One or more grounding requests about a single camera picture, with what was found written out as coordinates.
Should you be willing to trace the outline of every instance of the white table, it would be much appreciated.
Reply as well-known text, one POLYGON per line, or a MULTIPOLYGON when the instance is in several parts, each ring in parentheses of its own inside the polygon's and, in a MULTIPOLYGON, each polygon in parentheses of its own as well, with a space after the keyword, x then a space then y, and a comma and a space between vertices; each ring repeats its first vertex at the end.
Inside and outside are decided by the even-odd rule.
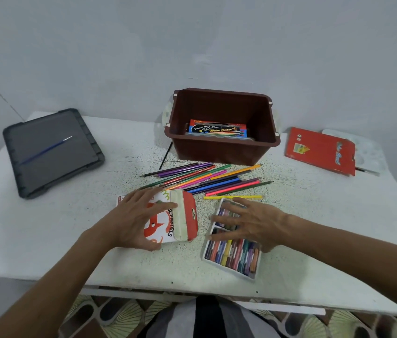
MULTIPOLYGON (((47 115, 35 113, 31 119, 47 115)), ((8 154, 0 151, 0 277, 36 280, 116 203, 116 195, 153 181, 168 145, 159 124, 84 117, 106 162, 34 200, 19 198, 8 154)), ((397 244, 397 183, 389 174, 346 177, 284 157, 282 144, 263 157, 255 176, 273 180, 253 189, 282 210, 397 244)), ((165 168, 177 166, 169 154, 165 168)), ((261 260, 251 283, 201 261, 204 236, 217 201, 195 196, 198 237, 165 244, 162 250, 114 249, 89 285, 249 296, 397 314, 397 305, 366 284, 299 252, 280 246, 261 260)))

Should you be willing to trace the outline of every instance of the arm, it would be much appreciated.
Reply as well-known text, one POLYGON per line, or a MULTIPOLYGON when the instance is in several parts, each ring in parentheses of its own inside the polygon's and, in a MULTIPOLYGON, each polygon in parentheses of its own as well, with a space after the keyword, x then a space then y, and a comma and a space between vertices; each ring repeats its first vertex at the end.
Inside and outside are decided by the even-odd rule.
POLYGON ((151 216, 177 206, 161 203, 148 209, 148 201, 160 190, 129 193, 119 206, 81 234, 66 255, 0 318, 0 337, 56 337, 73 301, 109 250, 159 250, 161 244, 144 237, 144 225, 151 216))
POLYGON ((233 200, 246 209, 226 208, 241 217, 214 216, 213 220, 239 229, 211 235, 212 240, 247 238, 259 242, 263 252, 288 246, 358 278, 397 303, 397 245, 319 225, 272 205, 233 200))

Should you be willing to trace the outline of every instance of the forearm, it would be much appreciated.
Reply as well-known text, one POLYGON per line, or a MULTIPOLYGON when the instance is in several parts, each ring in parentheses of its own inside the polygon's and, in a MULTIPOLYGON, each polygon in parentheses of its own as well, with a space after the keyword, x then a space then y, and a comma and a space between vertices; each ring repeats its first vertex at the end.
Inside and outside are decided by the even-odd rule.
POLYGON ((85 231, 64 257, 0 318, 0 337, 53 338, 90 274, 109 250, 85 231))
POLYGON ((285 245, 370 285, 397 303, 397 245, 288 216, 285 245))

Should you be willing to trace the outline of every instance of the person's left hand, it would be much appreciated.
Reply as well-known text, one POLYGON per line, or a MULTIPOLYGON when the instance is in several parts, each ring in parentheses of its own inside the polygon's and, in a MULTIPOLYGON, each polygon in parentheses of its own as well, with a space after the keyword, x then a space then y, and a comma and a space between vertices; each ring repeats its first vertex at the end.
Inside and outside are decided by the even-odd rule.
POLYGON ((161 187, 134 190, 128 193, 122 202, 98 221, 95 229, 100 237, 114 247, 137 248, 149 251, 161 249, 161 244, 149 241, 144 236, 144 226, 150 217, 164 210, 174 209, 176 203, 157 203, 148 208, 148 201, 162 191, 161 187))

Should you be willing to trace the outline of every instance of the person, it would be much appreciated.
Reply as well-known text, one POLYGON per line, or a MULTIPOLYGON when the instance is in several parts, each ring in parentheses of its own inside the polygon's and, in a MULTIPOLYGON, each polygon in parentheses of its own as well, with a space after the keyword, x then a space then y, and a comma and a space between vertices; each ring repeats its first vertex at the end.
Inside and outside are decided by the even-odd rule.
MULTIPOLYGON (((104 255, 115 247, 161 249, 144 237, 148 219, 175 203, 147 203, 161 188, 136 190, 90 229, 27 293, 0 318, 1 338, 56 337, 81 288, 104 255)), ((246 238, 267 253, 288 246, 358 278, 397 303, 397 245, 326 227, 259 202, 234 198, 245 208, 227 204, 240 217, 212 220, 238 229, 210 236, 213 241, 246 238)), ((178 304, 158 313, 138 337, 225 337, 228 330, 241 337, 278 337, 271 326, 250 311, 212 296, 193 304, 178 304)))

